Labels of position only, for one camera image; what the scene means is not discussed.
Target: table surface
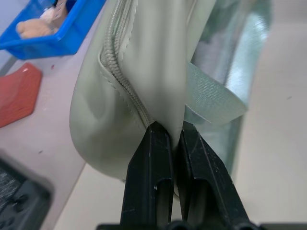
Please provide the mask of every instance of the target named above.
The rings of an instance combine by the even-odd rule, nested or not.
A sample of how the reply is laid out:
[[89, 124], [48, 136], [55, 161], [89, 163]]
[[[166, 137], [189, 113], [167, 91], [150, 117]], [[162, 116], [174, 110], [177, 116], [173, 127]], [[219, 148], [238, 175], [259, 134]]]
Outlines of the table surface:
[[[235, 185], [252, 221], [301, 222], [307, 220], [307, 1], [273, 3], [275, 21], [245, 116]], [[123, 182], [83, 168], [69, 133], [72, 92], [96, 25], [76, 55], [31, 61], [44, 72], [35, 112], [0, 129], [0, 156], [54, 191], [43, 230], [56, 222], [55, 230], [119, 222]], [[173, 218], [179, 217], [175, 201]]]

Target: zipper teeth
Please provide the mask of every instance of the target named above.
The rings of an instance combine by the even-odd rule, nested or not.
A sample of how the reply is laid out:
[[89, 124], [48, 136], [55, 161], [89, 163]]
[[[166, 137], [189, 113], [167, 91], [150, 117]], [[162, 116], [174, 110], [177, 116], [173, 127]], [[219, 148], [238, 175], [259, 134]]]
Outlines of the zipper teeth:
[[147, 128], [154, 120], [148, 114], [138, 95], [131, 87], [128, 79], [123, 76], [118, 64], [118, 51], [129, 22], [131, 3], [131, 0], [117, 1], [106, 29], [104, 47], [100, 55], [100, 60], [114, 75], [120, 85], [128, 92]]

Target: black keyboard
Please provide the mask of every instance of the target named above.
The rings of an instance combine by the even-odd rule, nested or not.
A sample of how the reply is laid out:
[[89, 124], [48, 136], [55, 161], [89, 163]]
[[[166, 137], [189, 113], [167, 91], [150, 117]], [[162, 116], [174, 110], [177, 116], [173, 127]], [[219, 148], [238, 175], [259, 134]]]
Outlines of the black keyboard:
[[50, 193], [0, 160], [0, 230], [39, 230]]

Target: blue bin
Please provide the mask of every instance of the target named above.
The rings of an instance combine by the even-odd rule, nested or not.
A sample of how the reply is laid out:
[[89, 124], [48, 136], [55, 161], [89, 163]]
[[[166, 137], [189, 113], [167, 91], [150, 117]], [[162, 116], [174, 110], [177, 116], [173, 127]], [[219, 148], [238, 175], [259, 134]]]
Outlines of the blue bin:
[[21, 39], [16, 32], [19, 22], [39, 18], [50, 0], [30, 0], [0, 37], [0, 49], [19, 59], [46, 58], [75, 54], [106, 0], [68, 0], [69, 11], [60, 29], [53, 35]]

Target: strap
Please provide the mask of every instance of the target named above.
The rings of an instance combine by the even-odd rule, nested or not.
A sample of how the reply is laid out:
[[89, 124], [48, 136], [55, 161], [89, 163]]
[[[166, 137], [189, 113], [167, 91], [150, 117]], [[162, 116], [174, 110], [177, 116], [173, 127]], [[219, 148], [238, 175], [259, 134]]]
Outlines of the strap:
[[[225, 59], [221, 62], [222, 66], [227, 65], [228, 61], [230, 64], [227, 72], [218, 71], [220, 77], [224, 78], [224, 82], [221, 82], [223, 84], [192, 63], [187, 64], [185, 120], [189, 122], [205, 119], [219, 125], [230, 122], [247, 111], [257, 60], [271, 24], [270, 1], [243, 1], [240, 6], [242, 8], [239, 8], [239, 14], [226, 30], [223, 39], [225, 43], [218, 44], [223, 49], [223, 54], [230, 53], [230, 59], [220, 57]], [[237, 41], [235, 46], [232, 44], [233, 38]]]
[[243, 115], [247, 106], [228, 88], [188, 63], [186, 106], [201, 118], [214, 123], [227, 123]]

